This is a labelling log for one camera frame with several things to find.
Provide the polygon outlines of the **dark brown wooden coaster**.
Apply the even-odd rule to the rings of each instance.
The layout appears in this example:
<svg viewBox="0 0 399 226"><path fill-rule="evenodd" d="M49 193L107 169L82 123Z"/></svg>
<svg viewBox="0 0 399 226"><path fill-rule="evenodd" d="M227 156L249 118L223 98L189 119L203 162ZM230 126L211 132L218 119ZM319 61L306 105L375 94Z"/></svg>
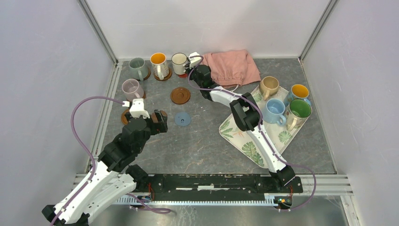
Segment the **dark brown wooden coaster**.
<svg viewBox="0 0 399 226"><path fill-rule="evenodd" d="M154 110L151 114L151 119L154 123L167 123L168 115L163 110Z"/></svg>

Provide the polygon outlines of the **white mug black rim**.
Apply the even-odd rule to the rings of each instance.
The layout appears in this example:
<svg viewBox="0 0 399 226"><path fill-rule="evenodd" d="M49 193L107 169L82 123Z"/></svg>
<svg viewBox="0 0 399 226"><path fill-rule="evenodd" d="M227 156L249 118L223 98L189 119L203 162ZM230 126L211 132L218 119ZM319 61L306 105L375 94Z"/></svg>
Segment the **white mug black rim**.
<svg viewBox="0 0 399 226"><path fill-rule="evenodd" d="M187 64L187 56L184 53L175 53L171 57L173 70L176 75L184 76L185 72L185 65Z"/></svg>

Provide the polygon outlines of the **lilac ceramic mug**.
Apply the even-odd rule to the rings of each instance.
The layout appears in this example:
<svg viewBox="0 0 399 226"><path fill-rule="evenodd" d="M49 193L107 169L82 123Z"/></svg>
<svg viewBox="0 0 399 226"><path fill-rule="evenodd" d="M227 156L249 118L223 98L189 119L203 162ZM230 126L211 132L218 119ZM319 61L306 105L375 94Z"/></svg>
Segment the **lilac ceramic mug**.
<svg viewBox="0 0 399 226"><path fill-rule="evenodd" d="M136 79L127 79L122 83L122 91L127 101L142 98L144 89Z"/></svg>

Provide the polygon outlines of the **white mug orange inside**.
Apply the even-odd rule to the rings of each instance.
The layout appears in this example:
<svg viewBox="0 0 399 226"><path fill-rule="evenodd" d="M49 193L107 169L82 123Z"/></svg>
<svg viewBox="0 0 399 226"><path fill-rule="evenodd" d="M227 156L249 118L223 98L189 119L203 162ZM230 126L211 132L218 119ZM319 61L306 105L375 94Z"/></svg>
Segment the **white mug orange inside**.
<svg viewBox="0 0 399 226"><path fill-rule="evenodd" d="M153 72L163 80L165 76L169 73L170 69L167 63L166 55L163 53L154 53L150 57L150 62L152 65Z"/></svg>

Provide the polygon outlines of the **grey green ceramic mug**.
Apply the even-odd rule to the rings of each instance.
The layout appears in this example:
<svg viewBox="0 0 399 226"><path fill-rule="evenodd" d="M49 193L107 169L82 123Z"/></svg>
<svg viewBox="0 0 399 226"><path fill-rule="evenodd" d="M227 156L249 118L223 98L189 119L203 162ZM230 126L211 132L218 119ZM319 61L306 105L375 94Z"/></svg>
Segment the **grey green ceramic mug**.
<svg viewBox="0 0 399 226"><path fill-rule="evenodd" d="M142 58L133 58L129 61L129 70L131 78L136 79L138 81L144 81L149 78L151 74L151 70L145 63L145 60Z"/></svg>

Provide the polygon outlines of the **beige ceramic mug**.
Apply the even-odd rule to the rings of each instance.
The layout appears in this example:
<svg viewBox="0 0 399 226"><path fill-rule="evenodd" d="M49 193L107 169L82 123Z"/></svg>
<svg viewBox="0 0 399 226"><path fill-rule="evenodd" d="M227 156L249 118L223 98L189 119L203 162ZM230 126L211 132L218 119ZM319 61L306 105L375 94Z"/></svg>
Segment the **beige ceramic mug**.
<svg viewBox="0 0 399 226"><path fill-rule="evenodd" d="M259 90L263 100L266 101L278 92L279 81L275 77L267 76L260 81Z"/></svg>

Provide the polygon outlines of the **light blue ceramic mug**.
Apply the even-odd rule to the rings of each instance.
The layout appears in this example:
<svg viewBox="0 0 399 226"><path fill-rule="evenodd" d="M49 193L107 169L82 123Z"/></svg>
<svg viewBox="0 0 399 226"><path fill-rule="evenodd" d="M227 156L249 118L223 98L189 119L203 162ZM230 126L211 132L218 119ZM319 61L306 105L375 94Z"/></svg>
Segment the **light blue ceramic mug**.
<svg viewBox="0 0 399 226"><path fill-rule="evenodd" d="M269 99L262 111L263 120L269 124L285 126L287 122L287 119L284 116L285 108L286 107L281 100L275 98Z"/></svg>

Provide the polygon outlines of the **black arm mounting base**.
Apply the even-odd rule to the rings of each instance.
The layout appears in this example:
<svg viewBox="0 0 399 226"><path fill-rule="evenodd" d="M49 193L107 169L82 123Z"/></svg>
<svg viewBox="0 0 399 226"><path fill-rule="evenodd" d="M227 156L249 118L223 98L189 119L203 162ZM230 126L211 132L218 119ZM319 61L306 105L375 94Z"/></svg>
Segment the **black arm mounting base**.
<svg viewBox="0 0 399 226"><path fill-rule="evenodd" d="M281 182L269 174L153 174L138 165L129 166L134 193L154 194L154 201L262 201L265 194L302 193L301 179Z"/></svg>

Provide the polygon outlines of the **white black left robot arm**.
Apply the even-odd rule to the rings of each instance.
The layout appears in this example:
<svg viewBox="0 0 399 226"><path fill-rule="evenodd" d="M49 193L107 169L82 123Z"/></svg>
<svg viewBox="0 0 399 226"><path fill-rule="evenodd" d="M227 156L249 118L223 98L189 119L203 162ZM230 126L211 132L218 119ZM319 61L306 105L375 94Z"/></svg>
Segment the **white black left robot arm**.
<svg viewBox="0 0 399 226"><path fill-rule="evenodd" d="M42 214L53 226L88 226L121 196L142 192L148 186L147 173L132 165L151 136L168 130L167 114L154 110L149 118L131 118L98 156L98 161L73 191Z"/></svg>

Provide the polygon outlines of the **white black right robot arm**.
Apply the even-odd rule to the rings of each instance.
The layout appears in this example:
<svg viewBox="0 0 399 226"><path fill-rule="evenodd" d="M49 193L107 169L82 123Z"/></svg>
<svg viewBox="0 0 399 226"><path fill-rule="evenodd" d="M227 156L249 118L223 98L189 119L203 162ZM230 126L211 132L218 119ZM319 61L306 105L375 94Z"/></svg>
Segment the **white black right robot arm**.
<svg viewBox="0 0 399 226"><path fill-rule="evenodd" d="M263 125L261 110L253 96L248 92L237 94L219 86L211 78L209 66L191 66L188 63L184 68L188 74L188 80L194 81L198 85L197 89L205 99L221 103L231 109L237 127L251 137L260 155L266 161L272 176L273 189L277 192L286 191L295 178L295 172L268 137Z"/></svg>

